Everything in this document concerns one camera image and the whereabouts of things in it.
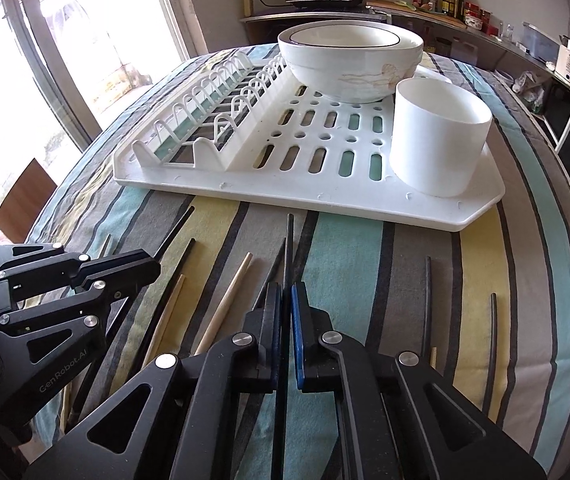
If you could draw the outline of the white ceramic bowl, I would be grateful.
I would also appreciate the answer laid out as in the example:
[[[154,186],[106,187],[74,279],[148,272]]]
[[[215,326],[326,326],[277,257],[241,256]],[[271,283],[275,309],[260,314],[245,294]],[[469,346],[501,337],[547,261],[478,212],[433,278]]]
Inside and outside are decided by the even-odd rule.
[[[396,92],[422,61],[411,30],[362,20],[310,22],[284,30],[279,52],[295,78],[341,103],[367,104]]]

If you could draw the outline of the white plastic dish rack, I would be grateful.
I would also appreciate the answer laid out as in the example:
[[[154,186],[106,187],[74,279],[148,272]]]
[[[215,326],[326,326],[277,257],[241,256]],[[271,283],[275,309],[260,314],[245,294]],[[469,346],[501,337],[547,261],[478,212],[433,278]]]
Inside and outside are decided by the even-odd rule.
[[[457,232],[505,186],[483,150],[467,190],[431,197],[388,164],[393,104],[345,104],[301,84],[283,58],[236,53],[155,105],[113,155],[115,180],[157,191],[347,214]]]

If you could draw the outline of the wooden cutting board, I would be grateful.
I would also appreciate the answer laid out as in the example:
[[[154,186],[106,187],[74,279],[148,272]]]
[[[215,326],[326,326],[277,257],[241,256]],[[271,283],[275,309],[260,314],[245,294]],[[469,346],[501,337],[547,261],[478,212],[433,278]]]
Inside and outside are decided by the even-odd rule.
[[[456,20],[456,18],[451,18],[451,16],[423,10],[413,10],[408,6],[402,6],[402,4],[391,1],[366,1],[365,7],[366,9],[369,9],[375,13],[389,14],[391,16],[402,16],[402,18],[415,18],[415,20],[430,21],[431,23],[450,26],[454,29],[467,29],[467,26],[463,22]]]

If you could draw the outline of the wooden chair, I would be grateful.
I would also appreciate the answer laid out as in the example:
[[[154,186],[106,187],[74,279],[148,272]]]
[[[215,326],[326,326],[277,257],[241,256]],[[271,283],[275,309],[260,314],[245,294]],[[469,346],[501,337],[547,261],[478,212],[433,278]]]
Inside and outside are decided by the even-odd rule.
[[[37,159],[31,159],[0,205],[0,231],[12,242],[23,243],[56,183]]]

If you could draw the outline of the striped tablecloth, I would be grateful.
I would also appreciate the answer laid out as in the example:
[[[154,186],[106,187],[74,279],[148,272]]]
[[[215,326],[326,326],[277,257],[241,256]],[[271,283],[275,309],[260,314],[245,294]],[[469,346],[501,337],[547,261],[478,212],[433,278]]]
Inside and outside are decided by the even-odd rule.
[[[247,252],[253,263],[225,320],[233,333],[256,301],[286,230],[287,213],[234,200],[121,186],[110,156],[180,84],[221,53],[193,58],[130,105],[81,156],[29,233],[73,252],[154,252],[195,210],[163,259],[185,282],[160,348],[192,353]],[[483,99],[489,146],[506,191],[458,233],[297,211],[295,275],[334,326],[392,356],[422,349],[425,258],[431,258],[431,349],[437,370],[482,406],[490,295],[498,295],[498,359],[489,415],[550,478],[570,468],[570,179],[558,156],[497,76],[428,54],[423,62]]]

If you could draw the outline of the clear plastic storage container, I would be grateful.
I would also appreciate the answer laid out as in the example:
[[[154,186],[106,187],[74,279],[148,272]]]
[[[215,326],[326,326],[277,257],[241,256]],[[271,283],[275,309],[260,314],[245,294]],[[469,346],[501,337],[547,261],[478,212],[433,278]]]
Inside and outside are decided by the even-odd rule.
[[[542,63],[556,62],[559,51],[558,42],[528,22],[522,23],[521,43],[532,58]]]

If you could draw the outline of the black induction cooker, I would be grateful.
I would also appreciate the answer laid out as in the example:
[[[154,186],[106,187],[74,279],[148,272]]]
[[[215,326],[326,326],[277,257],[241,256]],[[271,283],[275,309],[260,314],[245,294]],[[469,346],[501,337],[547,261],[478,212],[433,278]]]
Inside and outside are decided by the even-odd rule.
[[[347,11],[362,9],[364,0],[286,0],[290,6],[306,10],[338,10]]]

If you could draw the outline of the white cylindrical utensil cup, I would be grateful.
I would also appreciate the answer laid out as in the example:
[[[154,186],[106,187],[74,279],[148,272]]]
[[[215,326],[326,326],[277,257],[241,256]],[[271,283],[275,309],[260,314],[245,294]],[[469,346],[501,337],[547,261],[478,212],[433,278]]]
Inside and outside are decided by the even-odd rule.
[[[462,194],[486,143],[492,112],[456,84],[407,78],[396,88],[390,168],[416,191],[437,197]]]

